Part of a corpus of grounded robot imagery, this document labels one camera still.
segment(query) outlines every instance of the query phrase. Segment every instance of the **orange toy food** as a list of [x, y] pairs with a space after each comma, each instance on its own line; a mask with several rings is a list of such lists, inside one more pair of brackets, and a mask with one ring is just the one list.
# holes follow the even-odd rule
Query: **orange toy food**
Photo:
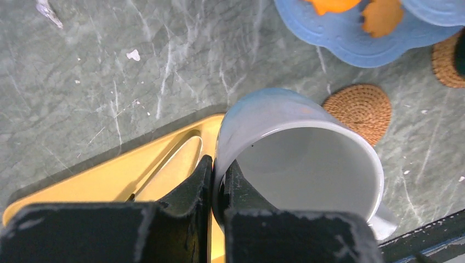
[[384, 37], [402, 21], [404, 10], [399, 0], [371, 0], [363, 10], [363, 30], [372, 37]]
[[313, 4], [318, 15], [326, 12], [342, 13], [360, 3], [361, 0], [305, 0]]

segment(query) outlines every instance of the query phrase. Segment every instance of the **cup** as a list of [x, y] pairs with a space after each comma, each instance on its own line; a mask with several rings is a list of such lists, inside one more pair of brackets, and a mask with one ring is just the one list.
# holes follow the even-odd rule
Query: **cup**
[[219, 193], [234, 160], [278, 209], [352, 212], [366, 219], [378, 240], [397, 228], [381, 204], [384, 173], [374, 149], [296, 92], [262, 89], [226, 113], [214, 160], [213, 214], [221, 227]]

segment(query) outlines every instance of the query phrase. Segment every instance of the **marble countertop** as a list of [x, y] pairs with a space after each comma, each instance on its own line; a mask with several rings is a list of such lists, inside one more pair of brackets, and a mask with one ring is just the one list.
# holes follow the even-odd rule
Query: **marble countertop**
[[33, 0], [0, 4], [1, 211], [251, 91], [322, 103], [352, 83], [378, 84], [392, 101], [376, 151], [396, 234], [465, 207], [465, 90], [436, 80], [430, 47], [361, 69], [297, 39], [270, 0], [50, 3], [62, 30]]

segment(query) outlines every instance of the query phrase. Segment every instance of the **blue bowl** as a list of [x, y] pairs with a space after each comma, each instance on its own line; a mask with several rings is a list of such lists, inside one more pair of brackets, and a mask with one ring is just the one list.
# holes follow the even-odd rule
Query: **blue bowl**
[[465, 0], [402, 0], [421, 20], [437, 26], [465, 26]]
[[347, 12], [322, 16], [316, 14], [311, 3], [303, 0], [275, 0], [275, 4], [286, 26], [298, 38], [325, 47], [342, 61], [357, 67], [385, 65], [411, 48], [441, 42], [463, 28], [435, 26], [404, 11], [404, 18], [394, 32], [372, 38], [362, 29], [361, 12], [368, 0], [362, 0]]

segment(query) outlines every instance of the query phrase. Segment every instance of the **round coaster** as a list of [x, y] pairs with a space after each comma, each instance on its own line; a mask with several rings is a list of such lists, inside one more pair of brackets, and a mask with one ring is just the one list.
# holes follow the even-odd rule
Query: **round coaster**
[[454, 68], [455, 45], [461, 33], [439, 42], [433, 46], [433, 71], [438, 80], [451, 88], [465, 88], [465, 78]]
[[380, 87], [352, 85], [331, 95], [323, 108], [374, 146], [386, 133], [391, 103]]

